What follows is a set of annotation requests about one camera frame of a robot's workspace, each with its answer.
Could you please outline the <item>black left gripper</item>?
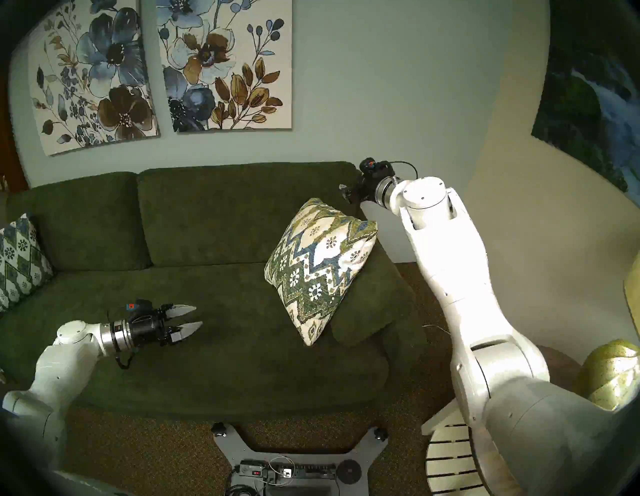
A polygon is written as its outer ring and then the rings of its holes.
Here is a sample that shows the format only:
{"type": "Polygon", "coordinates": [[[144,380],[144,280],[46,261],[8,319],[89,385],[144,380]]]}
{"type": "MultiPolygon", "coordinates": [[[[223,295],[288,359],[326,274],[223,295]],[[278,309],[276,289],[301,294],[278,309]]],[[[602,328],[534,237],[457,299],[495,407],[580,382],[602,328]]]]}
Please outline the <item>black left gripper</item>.
{"type": "Polygon", "coordinates": [[[191,305],[166,304],[166,309],[134,309],[128,319],[128,335],[131,348],[147,344],[174,345],[193,335],[203,325],[202,321],[188,322],[176,327],[166,322],[195,311],[191,305]]]}

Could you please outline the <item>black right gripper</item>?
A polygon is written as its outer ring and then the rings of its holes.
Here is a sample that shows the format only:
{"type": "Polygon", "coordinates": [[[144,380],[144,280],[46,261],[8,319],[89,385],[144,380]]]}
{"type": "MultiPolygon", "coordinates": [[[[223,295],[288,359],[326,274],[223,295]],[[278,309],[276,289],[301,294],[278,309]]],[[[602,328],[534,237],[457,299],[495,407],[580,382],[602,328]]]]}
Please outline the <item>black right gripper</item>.
{"type": "Polygon", "coordinates": [[[356,185],[347,187],[339,184],[341,195],[347,195],[350,204],[374,202],[379,206],[390,205],[390,195],[396,187],[396,174],[393,170],[368,170],[361,174],[356,185]]]}

